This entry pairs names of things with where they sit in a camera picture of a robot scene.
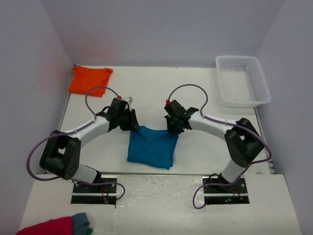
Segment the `green t shirt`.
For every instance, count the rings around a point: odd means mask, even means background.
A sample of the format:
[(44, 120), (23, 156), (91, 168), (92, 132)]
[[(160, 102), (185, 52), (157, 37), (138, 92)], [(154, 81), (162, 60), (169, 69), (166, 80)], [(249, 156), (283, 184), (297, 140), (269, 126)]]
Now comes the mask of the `green t shirt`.
[(88, 228), (88, 230), (87, 230), (87, 235), (91, 235), (92, 232), (93, 232), (93, 229), (92, 229), (92, 228)]

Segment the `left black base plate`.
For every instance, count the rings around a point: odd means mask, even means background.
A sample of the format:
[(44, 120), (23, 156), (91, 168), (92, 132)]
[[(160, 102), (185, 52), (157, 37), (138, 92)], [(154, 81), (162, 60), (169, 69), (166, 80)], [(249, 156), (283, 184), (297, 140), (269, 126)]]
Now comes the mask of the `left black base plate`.
[(112, 182), (105, 186), (88, 186), (75, 183), (71, 204), (116, 205), (117, 178), (101, 178), (101, 183)]

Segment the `orange folded t shirt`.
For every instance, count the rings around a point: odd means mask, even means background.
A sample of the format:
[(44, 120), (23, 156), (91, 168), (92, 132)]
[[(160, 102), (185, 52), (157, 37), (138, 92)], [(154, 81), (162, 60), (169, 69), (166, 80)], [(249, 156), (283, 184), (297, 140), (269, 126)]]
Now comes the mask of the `orange folded t shirt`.
[(74, 94), (86, 94), (89, 90), (98, 86), (107, 86), (113, 70), (110, 68), (91, 69), (75, 66), (73, 79), (69, 85), (68, 92)]

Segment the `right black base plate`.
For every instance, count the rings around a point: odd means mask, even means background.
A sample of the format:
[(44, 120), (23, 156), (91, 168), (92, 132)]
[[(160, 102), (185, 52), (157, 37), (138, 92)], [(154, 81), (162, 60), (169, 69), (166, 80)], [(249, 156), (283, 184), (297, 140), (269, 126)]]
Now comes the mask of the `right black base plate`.
[(203, 188), (206, 205), (249, 204), (246, 181), (241, 178), (229, 187), (205, 186)]

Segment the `blue t shirt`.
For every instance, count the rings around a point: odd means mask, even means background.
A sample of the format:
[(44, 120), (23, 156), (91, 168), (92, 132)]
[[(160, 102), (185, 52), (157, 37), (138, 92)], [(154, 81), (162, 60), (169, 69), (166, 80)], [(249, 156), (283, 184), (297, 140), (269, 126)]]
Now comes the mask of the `blue t shirt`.
[(169, 170), (174, 164), (178, 135), (167, 130), (153, 130), (141, 126), (130, 132), (127, 161)]

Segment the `white plastic basket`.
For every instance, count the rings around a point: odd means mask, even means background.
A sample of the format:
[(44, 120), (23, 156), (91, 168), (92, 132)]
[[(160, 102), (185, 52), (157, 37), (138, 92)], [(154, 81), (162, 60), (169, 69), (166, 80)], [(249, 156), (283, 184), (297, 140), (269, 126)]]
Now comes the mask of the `white plastic basket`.
[(255, 108), (271, 102), (268, 85), (257, 58), (239, 55), (218, 56), (216, 68), (223, 106)]

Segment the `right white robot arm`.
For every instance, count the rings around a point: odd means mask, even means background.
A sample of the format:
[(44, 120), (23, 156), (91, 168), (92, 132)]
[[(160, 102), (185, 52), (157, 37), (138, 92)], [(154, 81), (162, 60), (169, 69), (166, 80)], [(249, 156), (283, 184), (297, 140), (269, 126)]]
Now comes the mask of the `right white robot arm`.
[(242, 118), (235, 122), (240, 127), (225, 126), (204, 118), (199, 109), (185, 109), (176, 100), (166, 101), (166, 123), (170, 136), (179, 135), (187, 130), (197, 130), (226, 142), (230, 160), (225, 169), (218, 175), (216, 183), (223, 192), (235, 188), (235, 180), (250, 166), (254, 159), (264, 149), (257, 139), (257, 132), (251, 122)]

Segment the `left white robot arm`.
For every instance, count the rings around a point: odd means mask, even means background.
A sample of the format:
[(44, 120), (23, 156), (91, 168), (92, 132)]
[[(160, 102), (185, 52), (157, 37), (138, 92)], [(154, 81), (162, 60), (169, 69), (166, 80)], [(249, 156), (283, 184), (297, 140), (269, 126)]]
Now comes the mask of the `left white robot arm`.
[(97, 113), (91, 122), (69, 133), (52, 132), (40, 159), (40, 167), (64, 180), (82, 182), (90, 192), (99, 191), (102, 186), (100, 172), (80, 163), (81, 149), (117, 127), (122, 131), (140, 129), (135, 109), (130, 108), (132, 102), (131, 97), (114, 98), (111, 105)]

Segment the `grey t shirt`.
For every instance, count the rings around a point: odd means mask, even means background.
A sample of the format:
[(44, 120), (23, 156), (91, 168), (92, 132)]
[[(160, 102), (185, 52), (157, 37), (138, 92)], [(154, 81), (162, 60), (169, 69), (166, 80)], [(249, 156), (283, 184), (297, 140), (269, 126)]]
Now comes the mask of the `grey t shirt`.
[(74, 235), (86, 235), (89, 229), (89, 220), (85, 212), (77, 213), (72, 217)]

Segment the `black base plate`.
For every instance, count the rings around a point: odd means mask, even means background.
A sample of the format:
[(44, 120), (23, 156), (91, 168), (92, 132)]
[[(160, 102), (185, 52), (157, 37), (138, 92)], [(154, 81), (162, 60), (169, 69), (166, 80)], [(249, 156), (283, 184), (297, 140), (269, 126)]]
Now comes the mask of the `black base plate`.
[(206, 205), (249, 204), (246, 181), (241, 178), (229, 187), (205, 186), (203, 188)]
[(75, 183), (71, 204), (116, 205), (117, 178), (101, 178), (101, 183), (112, 182), (105, 186), (88, 186)]

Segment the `red t shirt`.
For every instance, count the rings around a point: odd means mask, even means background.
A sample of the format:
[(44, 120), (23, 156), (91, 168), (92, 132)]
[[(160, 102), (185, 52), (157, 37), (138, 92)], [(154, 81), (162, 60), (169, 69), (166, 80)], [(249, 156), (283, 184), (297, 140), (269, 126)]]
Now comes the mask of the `red t shirt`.
[(39, 223), (19, 230), (17, 235), (72, 235), (73, 223), (70, 216)]

